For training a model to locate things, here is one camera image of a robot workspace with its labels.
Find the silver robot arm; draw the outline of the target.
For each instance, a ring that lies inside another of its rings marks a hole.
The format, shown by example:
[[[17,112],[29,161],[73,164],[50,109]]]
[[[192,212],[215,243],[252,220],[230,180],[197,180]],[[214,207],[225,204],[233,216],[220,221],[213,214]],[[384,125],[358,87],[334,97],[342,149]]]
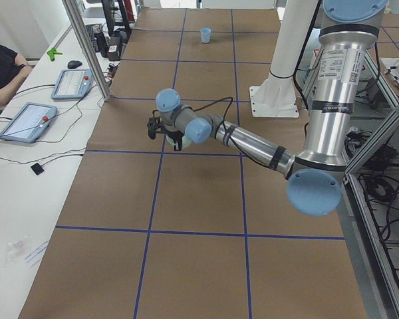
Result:
[[[297,114],[293,83],[314,26],[320,28],[320,51],[313,99],[307,104],[309,124],[301,152],[284,148],[228,122],[182,103],[167,88],[158,93],[148,120],[150,138],[165,134],[176,151],[185,142],[214,138],[255,163],[280,172],[287,197],[307,215],[326,215],[340,202],[346,167],[344,139],[364,58],[378,40],[385,1],[288,1],[269,75],[250,88],[255,117],[290,118]]]

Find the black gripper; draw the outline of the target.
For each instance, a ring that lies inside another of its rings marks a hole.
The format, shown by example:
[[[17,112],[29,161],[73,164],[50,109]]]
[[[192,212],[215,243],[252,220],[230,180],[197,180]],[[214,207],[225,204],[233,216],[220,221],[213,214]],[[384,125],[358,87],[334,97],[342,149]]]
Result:
[[[180,132],[179,130],[176,131],[167,131],[166,133],[167,138],[175,141],[174,142],[174,151],[175,152],[179,152],[180,151],[180,139],[183,138],[184,134],[182,132]]]

